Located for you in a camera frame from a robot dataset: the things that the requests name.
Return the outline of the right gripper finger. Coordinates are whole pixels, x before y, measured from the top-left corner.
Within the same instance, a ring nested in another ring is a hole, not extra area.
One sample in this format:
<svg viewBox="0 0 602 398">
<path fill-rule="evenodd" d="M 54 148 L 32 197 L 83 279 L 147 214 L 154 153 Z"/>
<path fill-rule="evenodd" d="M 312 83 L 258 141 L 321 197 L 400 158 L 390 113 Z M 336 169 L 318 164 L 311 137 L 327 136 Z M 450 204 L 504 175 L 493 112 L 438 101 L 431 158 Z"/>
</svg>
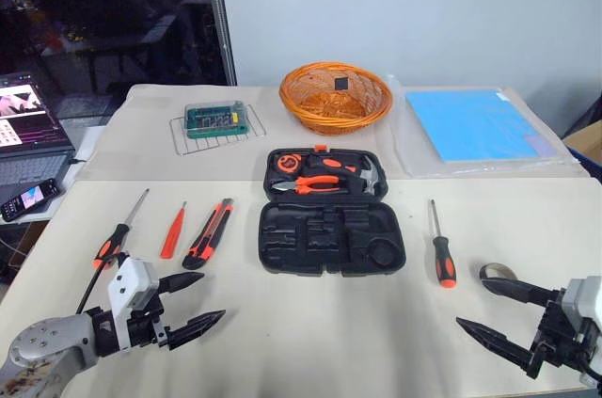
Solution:
<svg viewBox="0 0 602 398">
<path fill-rule="evenodd" d="M 511 342 L 495 329 L 464 318 L 456 317 L 456 323 L 488 351 L 505 358 L 527 374 L 538 374 L 540 365 L 533 363 L 533 353 Z"/>
<path fill-rule="evenodd" d="M 549 301 L 556 301 L 560 294 L 559 290 L 548 290 L 517 279 L 488 278 L 482 279 L 481 283 L 494 295 L 540 307 L 545 307 Z"/>
</svg>

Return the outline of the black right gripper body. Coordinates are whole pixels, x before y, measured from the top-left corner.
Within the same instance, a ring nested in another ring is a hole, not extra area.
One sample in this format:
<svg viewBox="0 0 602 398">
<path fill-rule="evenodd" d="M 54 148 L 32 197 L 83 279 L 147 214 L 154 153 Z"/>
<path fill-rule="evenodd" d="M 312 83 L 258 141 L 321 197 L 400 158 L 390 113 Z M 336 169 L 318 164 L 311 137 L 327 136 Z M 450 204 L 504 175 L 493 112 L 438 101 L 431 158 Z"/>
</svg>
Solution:
<svg viewBox="0 0 602 398">
<path fill-rule="evenodd" d="M 526 374 L 531 378 L 536 378 L 542 365 L 547 362 L 578 371 L 584 379 L 594 379 L 594 369 L 591 367 L 594 359 L 594 320 L 581 316 L 574 306 L 565 304 L 565 295 L 566 291 L 559 291 L 557 298 L 546 305 L 526 367 Z"/>
</svg>

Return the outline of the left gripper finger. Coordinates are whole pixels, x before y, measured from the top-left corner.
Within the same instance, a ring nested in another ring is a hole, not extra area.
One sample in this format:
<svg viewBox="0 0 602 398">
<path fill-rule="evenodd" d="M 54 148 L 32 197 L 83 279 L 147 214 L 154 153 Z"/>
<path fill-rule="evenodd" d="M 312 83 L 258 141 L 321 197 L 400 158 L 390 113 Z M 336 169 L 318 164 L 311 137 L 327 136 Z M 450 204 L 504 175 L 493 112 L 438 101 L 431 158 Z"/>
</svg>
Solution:
<svg viewBox="0 0 602 398">
<path fill-rule="evenodd" d="M 204 278 L 204 274 L 196 271 L 169 275 L 159 280 L 157 294 L 173 294 Z"/>
<path fill-rule="evenodd" d="M 201 337 L 204 333 L 216 325 L 225 314 L 225 310 L 206 312 L 189 320 L 180 328 L 175 330 L 167 329 L 166 334 L 168 348 L 170 350 L 174 350 Z"/>
</svg>

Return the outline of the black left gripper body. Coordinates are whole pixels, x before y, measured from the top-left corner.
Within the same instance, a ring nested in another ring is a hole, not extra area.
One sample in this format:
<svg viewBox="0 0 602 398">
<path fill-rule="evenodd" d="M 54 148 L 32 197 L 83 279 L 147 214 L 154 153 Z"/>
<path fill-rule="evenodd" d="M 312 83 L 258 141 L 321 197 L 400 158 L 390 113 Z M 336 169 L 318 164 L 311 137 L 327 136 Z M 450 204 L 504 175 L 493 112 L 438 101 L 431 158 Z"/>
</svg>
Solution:
<svg viewBox="0 0 602 398">
<path fill-rule="evenodd" d="M 158 294 L 154 294 L 142 309 L 131 311 L 127 327 L 132 347 L 143 347 L 153 343 L 159 347 L 168 345 L 169 330 L 161 320 L 164 311 Z"/>
</svg>

